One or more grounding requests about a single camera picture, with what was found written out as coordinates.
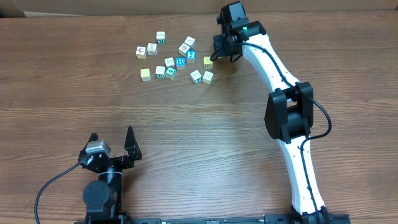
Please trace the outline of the yellow G block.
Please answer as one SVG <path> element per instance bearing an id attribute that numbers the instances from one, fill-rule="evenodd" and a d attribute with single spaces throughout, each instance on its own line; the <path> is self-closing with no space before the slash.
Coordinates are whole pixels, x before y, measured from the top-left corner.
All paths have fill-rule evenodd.
<path id="1" fill-rule="evenodd" d="M 203 66 L 204 66 L 204 69 L 213 68 L 213 61 L 211 60 L 211 57 L 205 56 L 203 58 Z"/>

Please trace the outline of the white block number 3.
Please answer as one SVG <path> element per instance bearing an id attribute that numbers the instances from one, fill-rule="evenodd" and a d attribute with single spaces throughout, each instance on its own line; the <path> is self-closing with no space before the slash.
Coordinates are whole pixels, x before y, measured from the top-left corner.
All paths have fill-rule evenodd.
<path id="1" fill-rule="evenodd" d="M 191 72 L 190 78 L 194 84 L 200 83 L 202 81 L 202 75 L 198 70 Z"/>

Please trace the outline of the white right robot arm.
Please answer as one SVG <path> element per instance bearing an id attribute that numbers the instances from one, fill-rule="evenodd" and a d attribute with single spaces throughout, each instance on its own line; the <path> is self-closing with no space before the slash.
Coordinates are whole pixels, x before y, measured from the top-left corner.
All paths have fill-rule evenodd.
<path id="1" fill-rule="evenodd" d="M 278 140 L 285 158 L 292 188 L 292 208 L 296 222 L 326 223 L 326 210 L 319 194 L 310 153 L 314 139 L 313 88 L 300 82 L 284 66 L 271 46 L 260 22 L 246 18 L 226 22 L 217 17 L 221 34 L 214 36 L 211 60 L 244 57 L 269 90 L 264 122 L 271 138 Z"/>

